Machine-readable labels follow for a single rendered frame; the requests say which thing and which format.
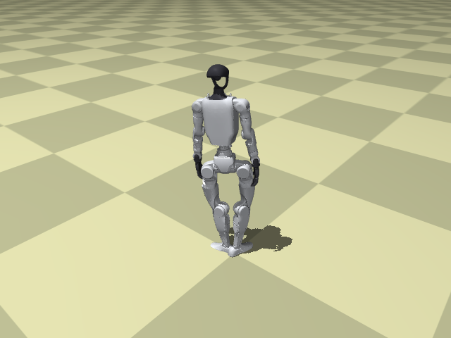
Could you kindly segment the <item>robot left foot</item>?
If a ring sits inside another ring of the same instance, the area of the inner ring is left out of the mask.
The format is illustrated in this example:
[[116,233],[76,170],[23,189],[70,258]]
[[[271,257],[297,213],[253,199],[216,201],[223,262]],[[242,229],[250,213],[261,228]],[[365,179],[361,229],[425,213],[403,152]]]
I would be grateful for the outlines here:
[[[224,251],[224,252],[228,253],[229,248],[232,247],[233,245],[230,244],[230,245],[228,245],[228,248],[225,248],[225,247],[223,247],[223,244],[224,243],[222,243],[222,242],[221,243],[213,242],[213,243],[211,243],[210,246],[216,250]],[[234,248],[234,246],[233,246],[233,248]]]

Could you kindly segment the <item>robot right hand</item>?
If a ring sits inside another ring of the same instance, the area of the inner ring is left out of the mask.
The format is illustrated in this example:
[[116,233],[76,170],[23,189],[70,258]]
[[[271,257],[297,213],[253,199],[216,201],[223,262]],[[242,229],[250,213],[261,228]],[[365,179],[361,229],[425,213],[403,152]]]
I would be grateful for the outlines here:
[[254,168],[254,171],[253,171],[254,179],[253,179],[253,183],[250,185],[252,187],[258,183],[259,166],[260,166],[259,160],[257,158],[255,158],[253,160],[253,165],[252,165],[252,167]]

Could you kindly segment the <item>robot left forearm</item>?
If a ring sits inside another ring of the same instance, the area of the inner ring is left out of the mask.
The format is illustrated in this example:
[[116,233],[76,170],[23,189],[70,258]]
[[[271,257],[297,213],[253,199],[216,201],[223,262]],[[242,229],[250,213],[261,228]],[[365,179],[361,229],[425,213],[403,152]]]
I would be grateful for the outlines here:
[[193,159],[194,159],[194,155],[197,154],[199,155],[199,159],[201,159],[202,157],[202,142],[203,142],[203,137],[198,137],[194,135],[194,128],[193,128],[193,150],[194,150],[194,154],[193,154]]

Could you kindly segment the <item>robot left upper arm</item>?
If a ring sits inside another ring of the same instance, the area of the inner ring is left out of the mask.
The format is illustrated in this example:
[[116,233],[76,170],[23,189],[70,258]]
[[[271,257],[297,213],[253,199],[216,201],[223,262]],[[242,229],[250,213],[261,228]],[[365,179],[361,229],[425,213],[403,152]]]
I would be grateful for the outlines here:
[[194,123],[194,135],[201,137],[204,136],[205,128],[203,125],[203,114],[202,114],[202,100],[200,98],[192,104],[193,111],[193,123]]

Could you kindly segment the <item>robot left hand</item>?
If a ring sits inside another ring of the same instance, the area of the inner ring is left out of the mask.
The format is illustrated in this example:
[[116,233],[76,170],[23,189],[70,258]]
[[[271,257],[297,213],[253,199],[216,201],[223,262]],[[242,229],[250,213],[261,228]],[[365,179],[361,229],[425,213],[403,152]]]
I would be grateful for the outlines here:
[[202,163],[201,163],[201,159],[199,159],[199,155],[195,154],[194,155],[194,162],[195,162],[195,167],[196,167],[196,171],[197,171],[197,175],[199,178],[203,179],[202,174],[201,174],[201,169],[202,169]]

